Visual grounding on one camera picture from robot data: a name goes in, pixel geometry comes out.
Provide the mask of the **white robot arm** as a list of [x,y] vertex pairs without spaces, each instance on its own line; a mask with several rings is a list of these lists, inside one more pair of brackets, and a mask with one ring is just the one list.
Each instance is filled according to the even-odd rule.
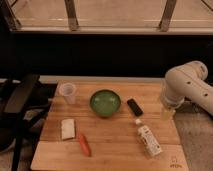
[[205,82],[208,76],[206,65],[191,61],[169,69],[160,94],[163,120],[170,119],[188,98],[213,117],[213,86]]

